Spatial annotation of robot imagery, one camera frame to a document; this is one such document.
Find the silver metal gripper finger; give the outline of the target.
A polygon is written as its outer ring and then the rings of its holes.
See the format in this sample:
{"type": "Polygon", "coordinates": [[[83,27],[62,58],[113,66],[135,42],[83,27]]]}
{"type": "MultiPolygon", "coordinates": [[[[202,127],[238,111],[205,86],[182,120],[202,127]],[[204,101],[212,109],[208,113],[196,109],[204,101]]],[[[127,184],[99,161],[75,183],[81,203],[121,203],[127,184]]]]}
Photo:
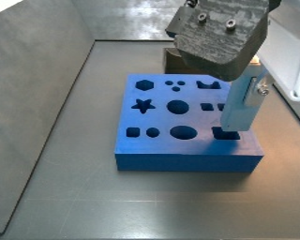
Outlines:
{"type": "Polygon", "coordinates": [[[248,107],[260,106],[265,96],[270,92],[273,78],[262,64],[249,65],[249,86],[246,89],[244,104],[248,107]]]}

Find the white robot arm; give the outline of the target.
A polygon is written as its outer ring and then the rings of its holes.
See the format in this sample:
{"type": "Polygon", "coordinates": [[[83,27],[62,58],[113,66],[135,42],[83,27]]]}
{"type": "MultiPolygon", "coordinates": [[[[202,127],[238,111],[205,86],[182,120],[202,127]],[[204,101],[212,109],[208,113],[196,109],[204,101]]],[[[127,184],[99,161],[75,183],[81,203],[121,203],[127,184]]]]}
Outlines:
{"type": "Polygon", "coordinates": [[[268,35],[256,53],[249,73],[257,79],[269,74],[288,97],[300,102],[300,0],[281,0],[268,15],[268,35]]]}

